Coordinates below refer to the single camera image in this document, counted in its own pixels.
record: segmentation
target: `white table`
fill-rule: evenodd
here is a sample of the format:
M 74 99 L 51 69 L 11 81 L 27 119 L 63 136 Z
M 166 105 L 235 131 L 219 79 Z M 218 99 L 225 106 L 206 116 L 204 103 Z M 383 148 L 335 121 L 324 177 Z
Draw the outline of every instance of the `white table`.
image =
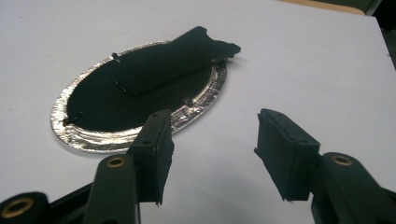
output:
M 374 18 L 277 1 L 1 1 L 0 201 L 36 190 L 52 202 L 92 182 L 106 155 L 57 139 L 59 93 L 112 52 L 197 25 L 242 51 L 215 104 L 174 135 L 163 206 L 142 204 L 143 223 L 313 223 L 253 152 L 263 107 L 396 190 L 396 73 Z

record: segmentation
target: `black foam piece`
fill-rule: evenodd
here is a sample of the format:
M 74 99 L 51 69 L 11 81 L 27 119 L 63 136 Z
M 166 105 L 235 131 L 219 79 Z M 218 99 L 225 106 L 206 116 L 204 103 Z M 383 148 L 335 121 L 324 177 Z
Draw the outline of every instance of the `black foam piece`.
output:
M 64 125 L 97 132 L 141 126 L 162 109 L 175 111 L 207 85 L 213 63 L 240 51 L 210 39 L 196 27 L 168 44 L 134 50 L 103 64 L 84 78 L 67 102 Z

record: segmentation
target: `black object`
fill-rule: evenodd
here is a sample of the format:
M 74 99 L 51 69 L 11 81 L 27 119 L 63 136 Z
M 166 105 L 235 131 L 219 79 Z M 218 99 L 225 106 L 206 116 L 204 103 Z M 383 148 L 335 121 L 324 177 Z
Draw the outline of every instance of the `black object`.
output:
M 314 194 L 316 223 L 396 223 L 395 193 L 382 189 L 356 159 L 318 154 L 319 142 L 282 113 L 262 109 L 256 154 L 283 199 Z
M 0 203 L 0 223 L 140 223 L 139 203 L 163 200 L 175 146 L 170 111 L 152 114 L 136 139 L 127 154 L 104 158 L 91 184 L 53 203 L 39 192 Z
M 167 44 L 112 55 L 85 77 L 67 102 L 64 125 L 98 132 L 140 127 L 155 111 L 175 111 L 206 86 L 213 64 L 241 49 L 196 27 Z
M 390 32 L 396 29 L 395 12 L 396 2 L 394 0 L 382 0 L 373 16 L 376 17 L 382 29 Z

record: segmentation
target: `black plastic part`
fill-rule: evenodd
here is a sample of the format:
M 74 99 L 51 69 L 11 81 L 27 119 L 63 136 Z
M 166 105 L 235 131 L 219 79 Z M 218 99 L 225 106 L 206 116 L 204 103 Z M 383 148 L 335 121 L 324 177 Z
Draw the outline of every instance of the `black plastic part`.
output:
M 330 201 L 319 202 L 317 196 L 315 196 L 312 200 L 311 211 L 316 224 L 339 223 L 338 216 Z
M 390 197 L 393 203 L 396 204 L 396 193 L 388 189 L 383 189 L 383 190 L 388 194 L 388 197 Z
M 137 49 L 95 69 L 74 89 L 64 125 L 116 132 L 141 126 L 155 111 L 175 111 L 207 85 L 212 65 L 240 51 L 196 27 L 168 44 Z
M 50 214 L 55 223 L 79 224 L 84 218 L 90 196 L 91 184 L 77 189 L 50 204 Z
M 163 203 L 163 189 L 175 148 L 170 115 L 169 110 L 150 115 L 127 151 L 134 158 L 139 202 Z
M 341 153 L 326 153 L 319 170 L 338 223 L 396 223 L 396 204 L 359 161 Z M 317 223 L 329 219 L 320 209 L 313 214 Z
M 0 203 L 2 224 L 51 223 L 47 196 L 39 192 L 23 193 Z
M 140 223 L 135 186 L 131 156 L 113 155 L 102 160 L 82 223 Z
M 262 159 L 283 200 L 308 199 L 309 168 L 318 159 L 319 142 L 291 119 L 262 109 L 255 153 Z

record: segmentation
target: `white surface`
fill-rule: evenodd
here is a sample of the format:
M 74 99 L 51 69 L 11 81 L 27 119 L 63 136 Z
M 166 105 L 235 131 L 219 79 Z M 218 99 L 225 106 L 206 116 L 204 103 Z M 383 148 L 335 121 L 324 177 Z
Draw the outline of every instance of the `white surface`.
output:
M 1 1 L 0 201 L 91 182 L 104 155 L 56 138 L 58 94 L 112 52 L 197 25 L 242 52 L 218 101 L 174 136 L 163 206 L 142 204 L 143 223 L 313 223 L 310 202 L 282 202 L 253 153 L 263 107 L 396 190 L 396 73 L 373 18 L 276 1 Z

